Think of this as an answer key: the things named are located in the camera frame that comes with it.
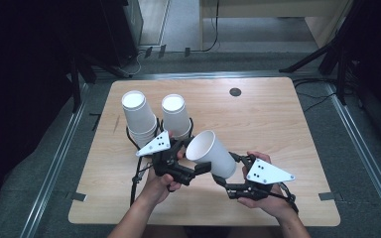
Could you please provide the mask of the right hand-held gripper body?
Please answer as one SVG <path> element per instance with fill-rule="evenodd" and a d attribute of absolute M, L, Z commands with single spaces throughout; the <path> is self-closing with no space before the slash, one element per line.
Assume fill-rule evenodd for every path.
<path fill-rule="evenodd" d="M 293 175 L 273 166 L 253 155 L 244 156 L 243 167 L 247 170 L 244 183 L 229 183 L 229 190 L 226 191 L 230 199 L 246 197 L 253 200 L 260 200 L 268 196 L 275 196 L 284 200 L 295 200 L 285 181 L 295 179 Z M 283 195 L 271 191 L 274 184 L 277 184 Z"/>

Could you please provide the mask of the short stack of white paper cups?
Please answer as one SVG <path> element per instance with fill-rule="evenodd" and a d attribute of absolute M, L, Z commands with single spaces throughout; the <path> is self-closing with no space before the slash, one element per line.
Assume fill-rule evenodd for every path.
<path fill-rule="evenodd" d="M 191 130 L 186 102 L 179 94 L 169 94 L 162 100 L 163 128 L 176 139 L 186 138 Z"/>

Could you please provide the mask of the dark cabinet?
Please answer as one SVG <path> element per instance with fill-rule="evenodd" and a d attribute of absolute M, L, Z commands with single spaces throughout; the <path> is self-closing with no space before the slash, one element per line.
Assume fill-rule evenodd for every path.
<path fill-rule="evenodd" d="M 139 0 L 101 0 L 118 65 L 126 65 L 138 55 L 143 29 Z"/>

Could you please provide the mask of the single white paper cup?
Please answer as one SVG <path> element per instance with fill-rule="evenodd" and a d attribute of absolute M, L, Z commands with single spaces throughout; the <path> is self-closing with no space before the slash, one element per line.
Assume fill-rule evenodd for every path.
<path fill-rule="evenodd" d="M 196 164 L 211 163 L 210 172 L 223 179 L 231 178 L 236 170 L 236 162 L 211 130 L 205 130 L 191 140 L 186 157 Z"/>

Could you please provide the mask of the metal floor rail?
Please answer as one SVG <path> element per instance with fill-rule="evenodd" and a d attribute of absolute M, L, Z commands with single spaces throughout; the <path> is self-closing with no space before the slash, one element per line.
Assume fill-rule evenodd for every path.
<path fill-rule="evenodd" d="M 80 88 L 80 96 L 83 98 L 83 100 L 79 103 L 78 109 L 69 117 L 68 124 L 63 132 L 63 137 L 54 154 L 51 165 L 48 169 L 45 179 L 43 180 L 41 188 L 33 203 L 32 209 L 28 215 L 19 238 L 34 238 L 36 234 L 42 216 L 47 208 L 48 202 L 54 190 L 56 181 L 64 165 L 64 160 L 70 147 L 71 141 L 82 117 L 90 88 L 91 86 L 88 83 L 85 83 Z"/>
<path fill-rule="evenodd" d="M 376 158 L 372 155 L 369 146 L 360 133 L 348 106 L 343 105 L 337 98 L 336 87 L 328 84 L 325 90 L 330 94 L 332 104 L 381 200 L 381 169 L 376 162 Z"/>
<path fill-rule="evenodd" d="M 277 70 L 249 70 L 249 71 L 210 71 L 210 72 L 176 72 L 135 74 L 126 77 L 126 80 L 163 80 L 163 79 L 214 79 L 214 78 L 246 78 L 246 77 L 321 77 L 318 71 L 279 72 Z"/>

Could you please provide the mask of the light wooden furniture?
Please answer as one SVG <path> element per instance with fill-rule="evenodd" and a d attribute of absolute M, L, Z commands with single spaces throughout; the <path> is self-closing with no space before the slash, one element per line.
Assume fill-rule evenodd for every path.
<path fill-rule="evenodd" d="M 199 46 L 208 18 L 304 17 L 319 48 L 329 43 L 347 17 L 354 0 L 198 0 Z"/>

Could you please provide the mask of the person's left hand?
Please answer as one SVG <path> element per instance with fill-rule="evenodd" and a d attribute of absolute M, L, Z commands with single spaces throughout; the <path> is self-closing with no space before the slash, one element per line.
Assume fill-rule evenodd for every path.
<path fill-rule="evenodd" d="M 180 183 L 174 181 L 171 175 L 157 176 L 155 170 L 150 168 L 144 188 L 136 200 L 155 207 L 164 201 L 171 192 L 180 189 L 181 186 Z"/>

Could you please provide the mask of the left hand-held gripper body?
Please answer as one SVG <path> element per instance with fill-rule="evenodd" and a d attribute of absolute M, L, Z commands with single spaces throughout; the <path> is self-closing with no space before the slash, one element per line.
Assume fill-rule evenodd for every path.
<path fill-rule="evenodd" d="M 151 156 L 154 171 L 158 177 L 170 175 L 175 182 L 189 185 L 195 178 L 195 170 L 182 166 L 179 163 L 178 152 L 187 146 L 191 138 L 175 140 L 168 131 L 162 132 L 152 141 L 139 149 L 137 157 Z"/>

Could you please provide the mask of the black wire cup holder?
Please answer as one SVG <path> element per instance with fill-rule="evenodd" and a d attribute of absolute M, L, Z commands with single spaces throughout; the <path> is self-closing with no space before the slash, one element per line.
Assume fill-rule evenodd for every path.
<path fill-rule="evenodd" d="M 193 129 L 193 121 L 191 118 L 190 121 L 190 133 L 187 138 L 191 136 Z M 169 133 L 163 128 L 163 122 L 159 118 L 156 119 L 155 128 L 151 129 L 150 133 L 138 135 L 130 131 L 129 128 L 126 128 L 126 135 L 129 141 L 137 149 L 137 157 L 150 156 L 155 153 L 166 151 L 173 147 L 176 140 L 184 140 L 171 138 Z"/>

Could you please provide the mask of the tall stack of white paper cups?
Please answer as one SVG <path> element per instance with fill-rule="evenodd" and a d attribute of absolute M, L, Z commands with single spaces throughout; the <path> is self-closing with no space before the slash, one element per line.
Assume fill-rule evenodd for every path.
<path fill-rule="evenodd" d="M 143 92 L 131 90 L 122 96 L 122 107 L 127 128 L 139 148 L 143 148 L 154 137 L 157 117 Z"/>

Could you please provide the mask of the black tripod stand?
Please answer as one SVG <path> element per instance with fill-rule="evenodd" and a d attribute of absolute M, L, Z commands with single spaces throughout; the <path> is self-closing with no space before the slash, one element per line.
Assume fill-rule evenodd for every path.
<path fill-rule="evenodd" d="M 355 22 L 364 6 L 364 2 L 365 0 L 353 0 L 347 17 L 329 43 L 294 64 L 280 69 L 280 72 L 293 73 L 311 61 L 324 56 L 318 71 L 320 74 L 330 74 L 334 67 L 337 66 L 336 97 L 342 105 L 345 105 L 344 85 L 348 64 L 348 50 L 353 43 Z"/>

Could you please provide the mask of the grey floor tape piece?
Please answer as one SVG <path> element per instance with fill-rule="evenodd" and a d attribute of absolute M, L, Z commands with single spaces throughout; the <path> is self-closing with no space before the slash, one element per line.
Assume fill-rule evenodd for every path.
<path fill-rule="evenodd" d="M 342 201 L 343 200 L 343 197 L 339 192 L 322 192 L 318 196 L 321 201 L 324 201 L 324 200 Z"/>
<path fill-rule="evenodd" d="M 76 200 L 76 201 L 84 202 L 86 200 L 86 195 L 83 193 L 78 193 L 78 192 L 69 192 L 66 195 L 66 198 L 70 199 L 70 200 Z"/>

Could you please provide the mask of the black stand legs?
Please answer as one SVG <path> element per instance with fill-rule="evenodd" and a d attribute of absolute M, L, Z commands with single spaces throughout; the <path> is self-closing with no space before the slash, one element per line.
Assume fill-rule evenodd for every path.
<path fill-rule="evenodd" d="M 94 83 L 97 79 L 92 67 L 96 65 L 106 72 L 115 75 L 120 78 L 131 78 L 132 73 L 126 72 L 121 69 L 117 69 L 115 66 L 111 66 L 85 54 L 75 54 L 70 57 L 70 81 L 72 84 L 72 98 L 73 108 L 72 112 L 79 111 L 80 104 L 82 102 L 79 86 L 79 77 L 82 76 L 86 83 Z"/>

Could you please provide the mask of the person's right hand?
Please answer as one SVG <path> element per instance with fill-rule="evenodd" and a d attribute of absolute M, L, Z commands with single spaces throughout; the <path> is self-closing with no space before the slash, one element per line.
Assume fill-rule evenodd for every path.
<path fill-rule="evenodd" d="M 266 154 L 255 151 L 248 151 L 247 154 L 253 155 L 256 158 L 259 158 L 267 163 L 271 163 L 270 157 Z M 271 191 L 273 193 L 283 195 L 281 188 L 277 184 L 273 185 Z M 267 198 L 263 198 L 257 201 L 246 197 L 240 197 L 237 199 L 237 201 L 249 208 L 261 208 L 269 215 L 274 216 L 280 224 L 285 222 L 293 222 L 299 219 L 297 212 L 287 201 L 282 198 L 270 195 Z"/>

